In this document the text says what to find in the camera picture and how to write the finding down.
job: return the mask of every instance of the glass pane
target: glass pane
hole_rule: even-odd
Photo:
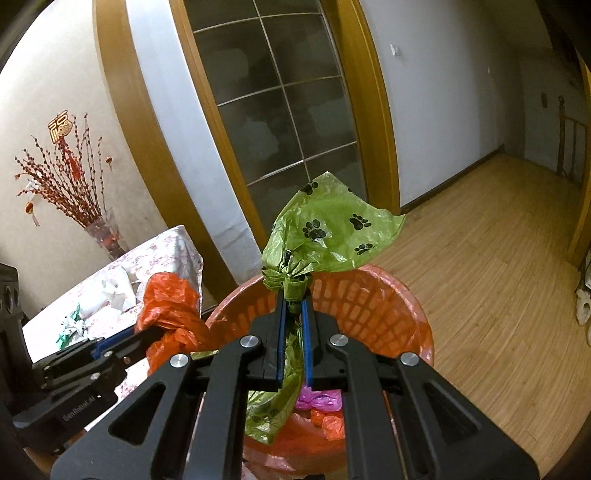
[[[248,187],[267,232],[287,202],[307,183],[306,168],[300,164]]]
[[[355,141],[340,78],[285,88],[305,157]]]
[[[279,85],[260,21],[195,33],[195,41],[217,103]]]
[[[339,74],[320,15],[288,15],[263,22],[283,83]]]
[[[329,171],[353,190],[355,195],[363,200],[366,199],[365,182],[361,162],[359,162],[357,144],[325,153],[320,157],[309,160],[306,164],[311,179],[315,179],[325,171]]]
[[[316,0],[255,0],[261,15],[317,12]]]
[[[256,17],[252,0],[185,0],[193,31]]]
[[[222,105],[220,113],[247,183],[301,160],[281,89]]]

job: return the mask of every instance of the orange plastic basket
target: orange plastic basket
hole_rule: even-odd
[[[408,288],[374,265],[341,273],[318,273],[311,287],[314,310],[336,318],[341,332],[380,355],[415,352],[433,365],[433,335]],[[251,322],[275,310],[276,294],[259,275],[227,296],[207,320],[225,342],[246,335]],[[273,445],[245,437],[244,458],[293,475],[328,473],[346,464],[345,441],[330,442],[322,430],[294,413]]]

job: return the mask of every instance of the wooden railing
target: wooden railing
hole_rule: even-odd
[[[585,158],[587,158],[587,125],[579,122],[577,119],[566,115],[566,108],[564,107],[564,97],[558,97],[560,106],[558,107],[558,117],[560,118],[560,142],[558,143],[558,163],[556,164],[556,174],[567,177],[574,181],[574,163],[577,157],[577,127],[580,125],[584,128],[585,134]],[[564,169],[564,150],[566,146],[566,122],[573,123],[573,152],[572,161],[570,162],[569,172]]]

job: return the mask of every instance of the baseboard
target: baseboard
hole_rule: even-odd
[[[468,165],[462,171],[459,171],[458,173],[456,173],[453,177],[447,179],[443,183],[440,183],[435,188],[432,188],[427,193],[423,193],[420,197],[417,197],[414,200],[412,200],[411,202],[408,202],[406,205],[403,205],[402,207],[400,207],[400,211],[402,213],[408,213],[411,210],[414,210],[419,205],[422,205],[427,200],[432,199],[435,195],[441,193],[446,188],[452,186],[455,182],[457,182],[462,177],[468,175],[475,168],[480,167],[480,165],[482,165],[487,160],[490,160],[495,155],[497,155],[499,153],[504,153],[504,152],[505,152],[505,146],[501,145],[499,148],[493,150],[488,155],[485,155],[480,160],[476,160],[474,163]]]

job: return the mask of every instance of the white tablecloth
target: white tablecloth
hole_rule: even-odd
[[[58,351],[56,341],[62,330],[61,321],[76,309],[85,292],[93,288],[100,289],[101,281],[110,278],[109,272],[116,267],[123,267],[128,273],[135,274],[141,282],[146,282],[158,272],[176,273],[189,280],[199,296],[202,295],[203,259],[183,226],[171,228],[83,280],[31,319],[23,327],[23,332],[33,362]],[[107,338],[134,325],[142,307],[140,302],[123,313],[108,306],[102,308],[89,319],[88,337]],[[119,401],[146,379],[148,361],[144,359],[138,362],[128,368],[127,373],[125,381],[116,389]]]

